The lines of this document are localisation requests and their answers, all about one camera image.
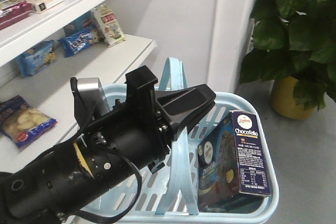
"shelf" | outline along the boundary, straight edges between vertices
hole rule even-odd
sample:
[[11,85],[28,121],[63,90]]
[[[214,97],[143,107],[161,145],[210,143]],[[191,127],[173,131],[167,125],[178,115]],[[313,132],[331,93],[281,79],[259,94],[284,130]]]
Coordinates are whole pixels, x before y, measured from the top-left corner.
[[0,30],[0,66],[105,0],[64,0],[42,14],[31,14]]
[[64,58],[62,49],[58,60],[35,76],[15,78],[0,88],[0,100],[20,94],[31,106],[57,119],[58,123],[42,137],[19,151],[7,137],[0,136],[0,171],[15,172],[39,153],[52,147],[72,126],[73,96],[70,78],[99,77],[102,85],[123,80],[125,73],[137,68],[156,47],[152,39],[126,35],[126,41],[108,48],[102,42],[78,55]]

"yellow flower pot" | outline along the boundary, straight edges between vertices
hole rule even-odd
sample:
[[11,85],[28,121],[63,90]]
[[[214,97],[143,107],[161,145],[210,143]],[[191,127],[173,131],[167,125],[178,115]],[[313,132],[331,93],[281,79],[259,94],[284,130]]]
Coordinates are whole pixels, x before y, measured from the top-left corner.
[[293,90],[298,80],[293,77],[286,77],[274,82],[270,105],[279,114],[292,119],[308,118],[315,108],[305,110],[303,105],[296,105],[293,98]]

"robotic arm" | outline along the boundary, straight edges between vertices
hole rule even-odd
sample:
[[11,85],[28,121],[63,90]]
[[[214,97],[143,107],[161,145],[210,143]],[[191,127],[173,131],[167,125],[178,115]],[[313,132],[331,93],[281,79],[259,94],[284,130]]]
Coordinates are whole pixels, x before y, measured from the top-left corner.
[[[162,168],[172,141],[185,127],[190,131],[216,97],[205,84],[155,91],[157,78],[143,66],[126,74],[126,101],[116,100],[110,111],[101,89],[92,92],[92,83],[81,80],[70,80],[80,130],[18,172],[0,173],[0,224],[59,224],[71,215],[96,223],[119,220],[139,196],[138,169]],[[138,193],[124,212],[102,217],[80,210],[132,174]]]

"silver bracket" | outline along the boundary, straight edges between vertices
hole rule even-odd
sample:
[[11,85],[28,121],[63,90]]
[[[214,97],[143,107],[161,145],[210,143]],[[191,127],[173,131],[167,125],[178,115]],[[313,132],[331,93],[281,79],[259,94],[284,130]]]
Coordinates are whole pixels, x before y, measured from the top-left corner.
[[103,87],[99,78],[80,78],[77,80],[78,93],[84,103],[89,108],[92,102],[96,103],[94,116],[101,117],[110,111]]

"shopping basket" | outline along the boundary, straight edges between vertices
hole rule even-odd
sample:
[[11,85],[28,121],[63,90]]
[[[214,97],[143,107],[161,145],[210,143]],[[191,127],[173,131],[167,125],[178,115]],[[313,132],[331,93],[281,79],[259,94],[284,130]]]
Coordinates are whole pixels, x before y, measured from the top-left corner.
[[[186,88],[183,64],[176,58],[166,61],[158,90]],[[126,84],[103,87],[110,109],[115,99],[125,101]],[[245,99],[224,92],[216,92],[215,106],[194,129],[183,130],[172,143],[166,166],[155,174],[148,168],[141,170],[143,186],[141,196],[120,223],[264,223],[274,213],[279,200],[279,188],[265,135],[257,111]],[[197,145],[224,118],[230,110],[241,109],[257,115],[260,138],[264,149],[272,196],[248,205],[233,213],[198,212],[197,208]],[[131,176],[109,192],[85,207],[85,210],[112,216],[125,209],[136,192],[136,179]]]

